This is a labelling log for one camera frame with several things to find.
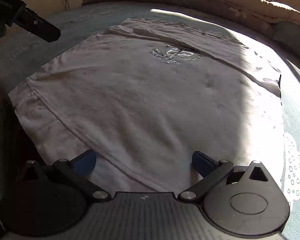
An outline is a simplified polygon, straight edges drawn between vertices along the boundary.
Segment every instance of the silver screw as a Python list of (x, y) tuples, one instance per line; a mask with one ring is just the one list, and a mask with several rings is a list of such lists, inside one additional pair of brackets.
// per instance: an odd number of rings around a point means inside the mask
[(108, 193), (105, 192), (105, 191), (100, 190), (100, 191), (94, 192), (94, 193), (92, 194), (92, 196), (93, 196), (94, 198), (97, 198), (97, 199), (105, 199), (106, 197), (108, 197)]
[(183, 199), (194, 199), (197, 194), (192, 191), (184, 191), (180, 194)]

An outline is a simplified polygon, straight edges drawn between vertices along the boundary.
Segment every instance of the bed sheet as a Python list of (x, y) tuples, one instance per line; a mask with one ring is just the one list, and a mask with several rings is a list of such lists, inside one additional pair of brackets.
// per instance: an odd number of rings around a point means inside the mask
[(223, 38), (231, 39), (235, 36), (243, 43), (263, 51), (263, 54), (267, 55), (270, 61), (276, 61), (280, 64), (285, 131), (284, 158), (286, 160), (282, 173), (282, 191), (292, 208), (283, 235), (287, 239), (299, 240), (300, 62), (260, 34), (218, 17), (185, 8), (133, 2), (92, 4), (48, 19), (61, 29), (62, 36), (54, 43), (48, 44), (30, 33), (23, 32), (16, 35), (13, 42), (0, 46), (0, 87), (8, 94), (27, 76), (36, 72), (38, 68), (51, 59), (85, 40), (92, 33), (101, 32), (109, 26), (121, 23), (128, 17), (154, 18), (168, 22), (182, 20), (188, 25), (205, 29), (207, 32), (220, 35)]

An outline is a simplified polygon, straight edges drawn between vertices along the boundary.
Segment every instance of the screw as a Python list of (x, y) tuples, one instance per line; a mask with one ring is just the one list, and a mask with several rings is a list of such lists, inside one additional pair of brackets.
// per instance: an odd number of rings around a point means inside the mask
[(92, 196), (93, 196), (94, 198), (97, 198), (97, 199), (105, 199), (106, 197), (108, 197), (108, 193), (105, 192), (105, 191), (100, 190), (100, 191), (94, 192), (94, 193), (92, 194)]
[(197, 194), (192, 192), (192, 191), (184, 191), (180, 194), (180, 196), (183, 198), (183, 199), (194, 199)]

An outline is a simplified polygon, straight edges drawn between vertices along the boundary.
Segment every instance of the bed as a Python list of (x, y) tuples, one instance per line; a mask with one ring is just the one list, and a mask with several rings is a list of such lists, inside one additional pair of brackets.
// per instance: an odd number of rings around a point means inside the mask
[[(90, 35), (98, 35), (111, 26), (120, 25), (127, 18), (156, 19), (168, 23), (181, 21), (187, 26), (205, 30), (223, 39), (235, 38), (245, 45), (253, 46), (256, 51), (261, 51), (270, 61), (280, 62), (279, 82), (284, 127), (283, 171), (280, 183), (291, 206), (290, 218), (283, 235), (287, 239), (300, 239), (300, 197), (289, 197), (291, 179), (288, 177), (291, 159), (300, 158), (299, 57), (247, 27), (211, 14), (172, 5), (128, 1), (84, 5), (48, 19), (61, 29), (62, 35), (56, 42), (46, 43), (30, 33), (22, 32), (14, 37), (13, 42), (0, 46), (0, 180), (5, 181), (5, 184), (0, 185), (0, 198), (11, 185), (12, 178), (23, 161), (32, 158), (44, 163), (34, 147), (36, 143), (33, 144), (28, 138), (32, 137), (33, 140), (33, 134), (25, 129), (27, 136), (23, 131), (7, 95), (42, 65), (85, 41)], [(26, 143), (20, 145), (21, 140), (26, 140)], [(6, 164), (11, 166), (9, 172), (4, 171)]]

